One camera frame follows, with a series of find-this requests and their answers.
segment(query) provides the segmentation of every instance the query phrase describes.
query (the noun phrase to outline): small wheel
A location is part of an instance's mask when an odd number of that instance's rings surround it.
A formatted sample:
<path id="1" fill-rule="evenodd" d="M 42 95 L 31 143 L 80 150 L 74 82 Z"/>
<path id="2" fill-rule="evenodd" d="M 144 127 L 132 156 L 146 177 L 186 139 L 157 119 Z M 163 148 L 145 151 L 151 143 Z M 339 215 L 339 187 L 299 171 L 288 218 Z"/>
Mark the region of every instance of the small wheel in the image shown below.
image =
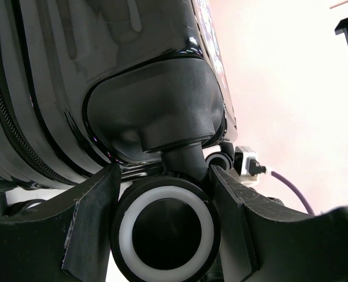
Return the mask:
<path id="1" fill-rule="evenodd" d="M 19 202 L 11 205 L 10 207 L 7 208 L 6 215 L 7 216 L 16 216 L 19 213 L 24 212 L 25 210 L 36 206 L 38 204 L 44 203 L 46 200 L 42 199 L 35 199 L 35 200 L 28 200 L 25 202 Z"/>
<path id="2" fill-rule="evenodd" d="M 221 238 L 217 211 L 196 185 L 174 177 L 142 180 L 122 195 L 111 231 L 113 257 L 129 281 L 198 281 Z"/>
<path id="3" fill-rule="evenodd" d="M 230 156 L 222 152 L 216 152 L 216 153 L 210 154 L 206 158 L 206 163 L 208 166 L 211 166 L 211 165 L 220 166 L 226 172 L 232 169 L 233 167 L 232 159 L 230 158 Z"/>

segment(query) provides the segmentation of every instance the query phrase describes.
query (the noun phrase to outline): cable connector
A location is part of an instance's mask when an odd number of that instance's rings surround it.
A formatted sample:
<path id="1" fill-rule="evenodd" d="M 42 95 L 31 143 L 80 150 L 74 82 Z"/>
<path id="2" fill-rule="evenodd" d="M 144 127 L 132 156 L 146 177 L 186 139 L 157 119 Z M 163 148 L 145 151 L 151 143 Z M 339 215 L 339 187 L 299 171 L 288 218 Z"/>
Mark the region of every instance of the cable connector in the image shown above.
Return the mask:
<path id="1" fill-rule="evenodd" d="M 266 174 L 267 171 L 268 170 L 267 170 L 266 166 L 260 165 L 260 163 L 257 160 L 251 160 L 249 162 L 248 172 L 251 176 L 256 176 L 256 175 L 259 175 L 261 173 Z"/>

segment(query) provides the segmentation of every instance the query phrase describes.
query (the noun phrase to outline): black suitcase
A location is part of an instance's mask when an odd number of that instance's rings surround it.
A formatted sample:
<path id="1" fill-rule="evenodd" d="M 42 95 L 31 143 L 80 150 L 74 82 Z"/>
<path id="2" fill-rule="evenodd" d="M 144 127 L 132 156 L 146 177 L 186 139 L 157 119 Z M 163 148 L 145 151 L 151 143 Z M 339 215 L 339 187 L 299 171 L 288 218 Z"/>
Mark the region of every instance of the black suitcase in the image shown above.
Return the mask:
<path id="1" fill-rule="evenodd" d="M 206 0 L 0 1 L 0 192 L 236 139 Z"/>

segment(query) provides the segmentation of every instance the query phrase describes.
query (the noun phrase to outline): white wheel rim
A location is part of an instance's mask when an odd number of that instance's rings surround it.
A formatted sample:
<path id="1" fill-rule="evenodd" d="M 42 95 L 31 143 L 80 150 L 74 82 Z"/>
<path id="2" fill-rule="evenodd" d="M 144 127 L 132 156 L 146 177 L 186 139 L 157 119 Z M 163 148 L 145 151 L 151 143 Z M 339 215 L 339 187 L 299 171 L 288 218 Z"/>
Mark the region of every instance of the white wheel rim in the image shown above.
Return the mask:
<path id="1" fill-rule="evenodd" d="M 133 247 L 133 226 L 140 213 L 151 203 L 161 199 L 177 199 L 187 203 L 196 212 L 201 224 L 201 240 L 195 255 L 183 266 L 172 270 L 154 269 L 141 261 Z M 148 282 L 180 282 L 192 277 L 207 261 L 214 242 L 212 217 L 204 202 L 193 192 L 177 187 L 163 186 L 139 196 L 127 209 L 119 230 L 119 246 L 127 267 L 140 279 Z"/>

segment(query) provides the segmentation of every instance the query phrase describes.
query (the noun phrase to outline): white background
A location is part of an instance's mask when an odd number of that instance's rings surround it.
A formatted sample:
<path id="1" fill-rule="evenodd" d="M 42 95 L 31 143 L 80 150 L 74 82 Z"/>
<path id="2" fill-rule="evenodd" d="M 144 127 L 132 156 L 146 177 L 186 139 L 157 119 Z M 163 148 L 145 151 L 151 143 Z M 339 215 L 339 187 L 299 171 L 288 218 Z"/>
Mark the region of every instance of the white background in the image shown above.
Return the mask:
<path id="1" fill-rule="evenodd" d="M 348 4 L 210 0 L 239 139 L 301 189 L 315 212 L 348 205 L 348 49 L 334 28 Z M 277 180 L 256 189 L 304 211 Z M 56 191 L 10 193 L 12 202 Z M 110 260 L 107 281 L 126 281 Z"/>

